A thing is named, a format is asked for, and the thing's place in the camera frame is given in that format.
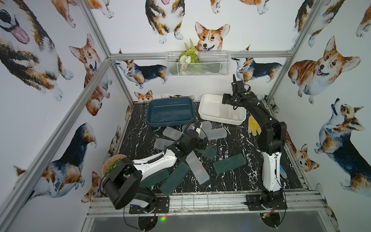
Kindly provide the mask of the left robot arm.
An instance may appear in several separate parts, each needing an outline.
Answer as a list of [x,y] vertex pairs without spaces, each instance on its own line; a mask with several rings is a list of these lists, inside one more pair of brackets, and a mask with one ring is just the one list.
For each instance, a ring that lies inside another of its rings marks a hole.
[[159,171],[180,167],[195,149],[205,149],[208,137],[201,137],[201,133],[205,133],[202,128],[186,130],[177,141],[165,146],[160,153],[143,159],[120,160],[101,183],[114,208],[135,205],[152,210],[156,197],[147,187],[140,187],[140,184]]

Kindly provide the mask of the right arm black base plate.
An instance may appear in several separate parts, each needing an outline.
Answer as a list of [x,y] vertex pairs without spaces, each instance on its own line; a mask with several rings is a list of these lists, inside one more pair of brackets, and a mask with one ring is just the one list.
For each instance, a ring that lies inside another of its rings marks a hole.
[[282,194],[274,195],[272,198],[263,192],[261,194],[246,195],[244,204],[250,211],[271,211],[274,208],[276,210],[286,210],[288,208]]

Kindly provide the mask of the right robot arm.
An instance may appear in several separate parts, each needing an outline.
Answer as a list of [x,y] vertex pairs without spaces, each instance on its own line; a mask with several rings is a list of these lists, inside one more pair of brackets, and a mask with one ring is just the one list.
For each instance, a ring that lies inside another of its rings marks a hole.
[[233,75],[232,94],[223,94],[222,103],[243,107],[257,121],[261,128],[258,147],[263,153],[261,203],[265,208],[272,208],[284,200],[284,191],[280,181],[280,160],[286,141],[287,125],[276,120],[265,108],[251,88],[245,89],[242,80]]

